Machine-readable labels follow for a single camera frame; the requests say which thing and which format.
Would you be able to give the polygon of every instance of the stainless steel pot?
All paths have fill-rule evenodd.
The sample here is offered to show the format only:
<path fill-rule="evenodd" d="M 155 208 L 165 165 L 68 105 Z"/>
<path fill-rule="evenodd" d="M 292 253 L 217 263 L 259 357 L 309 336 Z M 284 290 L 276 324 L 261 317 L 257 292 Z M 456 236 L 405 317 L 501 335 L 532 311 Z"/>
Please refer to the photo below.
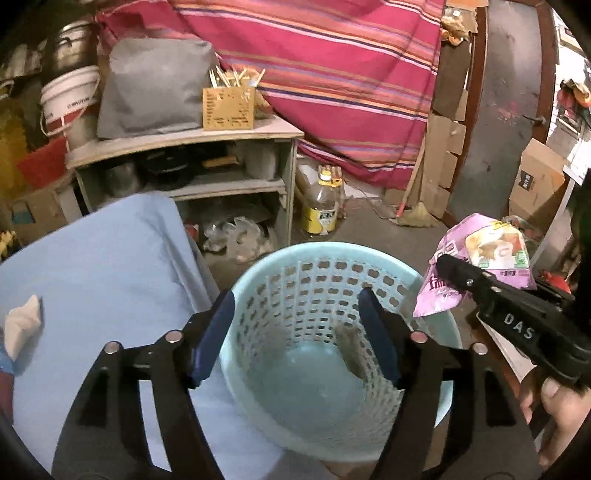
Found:
<path fill-rule="evenodd" d="M 145 182 L 139 175 L 135 163 L 122 163 L 104 171 L 105 187 L 115 198 L 123 198 L 138 193 L 144 188 Z"/>
<path fill-rule="evenodd" d="M 80 20 L 62 28 L 46 47 L 44 85 L 72 70 L 96 65 L 98 42 L 98 26 L 94 22 Z"/>

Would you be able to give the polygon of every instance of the yellow bottle label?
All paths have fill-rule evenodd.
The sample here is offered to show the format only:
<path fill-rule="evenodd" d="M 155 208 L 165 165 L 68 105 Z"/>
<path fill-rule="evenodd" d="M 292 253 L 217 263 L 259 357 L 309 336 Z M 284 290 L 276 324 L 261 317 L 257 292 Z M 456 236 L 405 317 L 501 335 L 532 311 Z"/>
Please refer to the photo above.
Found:
<path fill-rule="evenodd" d="M 315 210 L 305 207 L 303 210 L 304 230 L 313 235 L 326 235 L 335 229 L 336 208 L 330 210 Z"/>

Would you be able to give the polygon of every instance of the purple plastic package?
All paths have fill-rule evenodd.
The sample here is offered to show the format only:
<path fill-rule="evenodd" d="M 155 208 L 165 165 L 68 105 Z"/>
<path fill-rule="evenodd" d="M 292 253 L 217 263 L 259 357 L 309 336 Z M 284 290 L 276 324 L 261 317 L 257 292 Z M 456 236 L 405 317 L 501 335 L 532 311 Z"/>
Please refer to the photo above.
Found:
<path fill-rule="evenodd" d="M 508 223 L 474 213 L 450 228 L 439 242 L 417 297 L 415 317 L 452 309 L 466 295 L 437 276 L 435 263 L 443 254 L 469 261 L 507 285 L 535 289 L 521 232 Z"/>

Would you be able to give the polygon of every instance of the metal screw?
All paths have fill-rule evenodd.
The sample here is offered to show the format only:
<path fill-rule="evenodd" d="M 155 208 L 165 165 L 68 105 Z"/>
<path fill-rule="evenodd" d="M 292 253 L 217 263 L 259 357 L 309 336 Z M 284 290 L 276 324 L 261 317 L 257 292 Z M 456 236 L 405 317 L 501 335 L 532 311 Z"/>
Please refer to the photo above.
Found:
<path fill-rule="evenodd" d="M 119 350 L 119 342 L 109 342 L 105 345 L 105 353 L 108 355 L 115 353 Z"/>
<path fill-rule="evenodd" d="M 170 330 L 166 335 L 164 335 L 164 338 L 166 338 L 168 343 L 177 343 L 182 340 L 183 333 L 180 330 Z"/>
<path fill-rule="evenodd" d="M 425 343 L 427 340 L 429 340 L 429 337 L 426 333 L 417 330 L 416 332 L 410 334 L 410 339 L 415 343 Z"/>
<path fill-rule="evenodd" d="M 488 353 L 488 348 L 484 343 L 476 342 L 474 345 L 472 345 L 472 349 L 478 355 L 486 355 Z"/>

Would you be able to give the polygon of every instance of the human hand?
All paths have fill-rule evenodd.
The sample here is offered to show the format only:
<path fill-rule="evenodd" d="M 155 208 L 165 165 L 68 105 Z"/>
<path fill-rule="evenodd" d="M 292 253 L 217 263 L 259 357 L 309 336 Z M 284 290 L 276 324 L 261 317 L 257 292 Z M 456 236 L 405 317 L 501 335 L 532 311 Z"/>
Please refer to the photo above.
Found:
<path fill-rule="evenodd" d="M 546 470 L 564 452 L 589 414 L 591 390 L 580 394 L 534 368 L 525 376 L 519 390 L 519 404 L 528 424 L 540 401 L 554 420 L 544 430 L 538 454 L 540 465 Z"/>

